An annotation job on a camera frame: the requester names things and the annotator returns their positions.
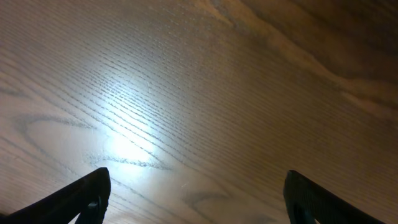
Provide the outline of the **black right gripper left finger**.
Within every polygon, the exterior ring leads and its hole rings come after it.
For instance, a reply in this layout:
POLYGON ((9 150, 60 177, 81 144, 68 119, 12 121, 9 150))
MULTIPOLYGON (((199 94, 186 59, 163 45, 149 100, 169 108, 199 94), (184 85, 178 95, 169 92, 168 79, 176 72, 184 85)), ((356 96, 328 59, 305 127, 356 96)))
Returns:
POLYGON ((110 193, 109 171, 101 167, 28 207, 1 215, 1 223, 102 224, 110 193))

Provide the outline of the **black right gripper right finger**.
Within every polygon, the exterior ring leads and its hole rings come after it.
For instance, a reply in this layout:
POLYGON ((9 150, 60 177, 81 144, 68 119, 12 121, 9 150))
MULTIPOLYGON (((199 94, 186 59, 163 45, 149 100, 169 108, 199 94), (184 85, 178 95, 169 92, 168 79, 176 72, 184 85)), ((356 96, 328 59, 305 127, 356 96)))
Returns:
POLYGON ((382 224, 296 170, 288 171, 283 195, 291 223, 382 224))

